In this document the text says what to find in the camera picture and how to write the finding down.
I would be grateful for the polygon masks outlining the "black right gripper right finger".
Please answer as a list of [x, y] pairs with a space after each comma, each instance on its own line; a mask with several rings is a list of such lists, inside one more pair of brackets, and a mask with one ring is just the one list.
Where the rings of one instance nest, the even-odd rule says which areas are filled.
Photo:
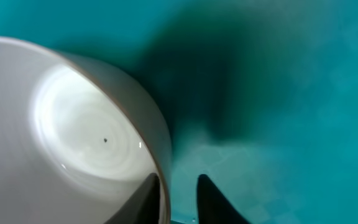
[[196, 196], [199, 224], [250, 224], [206, 174], [198, 177]]

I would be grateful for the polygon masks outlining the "grey bowl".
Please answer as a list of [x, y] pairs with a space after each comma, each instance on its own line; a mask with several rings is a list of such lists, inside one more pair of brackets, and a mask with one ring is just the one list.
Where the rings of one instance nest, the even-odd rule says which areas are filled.
[[0, 223], [104, 223], [148, 175], [171, 219], [172, 143], [130, 75], [0, 37]]

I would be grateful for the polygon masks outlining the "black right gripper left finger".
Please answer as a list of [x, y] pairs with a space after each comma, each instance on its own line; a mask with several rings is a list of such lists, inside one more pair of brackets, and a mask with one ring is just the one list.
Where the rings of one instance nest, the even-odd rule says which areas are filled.
[[160, 180], [152, 173], [104, 224], [158, 224], [159, 217]]

